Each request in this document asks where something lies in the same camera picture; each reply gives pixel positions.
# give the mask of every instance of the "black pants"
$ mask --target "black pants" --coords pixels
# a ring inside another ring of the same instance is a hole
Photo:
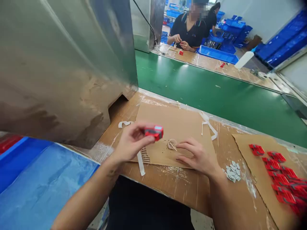
[[[194,230],[190,208],[123,176],[110,194],[109,208],[107,230]]]

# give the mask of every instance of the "green table surface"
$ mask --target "green table surface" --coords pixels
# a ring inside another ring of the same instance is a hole
[[[307,148],[307,126],[280,94],[135,50],[140,88]]]

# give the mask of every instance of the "wire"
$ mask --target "wire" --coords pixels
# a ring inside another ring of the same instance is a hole
[[[135,0],[133,0],[135,5],[137,6],[137,8],[139,9],[139,11],[141,12],[142,16],[144,17],[144,19],[146,20],[146,22],[148,23],[151,31],[153,32],[153,35],[154,35],[154,41],[156,42],[156,44],[158,44],[158,40],[157,40],[157,37],[156,37],[156,34],[154,32],[154,29],[153,27],[151,26],[151,24],[148,22],[148,20],[146,19],[146,17],[144,16],[143,12],[141,11],[141,9],[139,8],[139,6],[137,5],[137,3],[135,2]]]

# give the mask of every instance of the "white bottle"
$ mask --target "white bottle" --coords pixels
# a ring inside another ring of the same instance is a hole
[[[256,47],[253,48],[251,51],[247,51],[240,60],[234,65],[237,69],[241,69],[253,56]]]

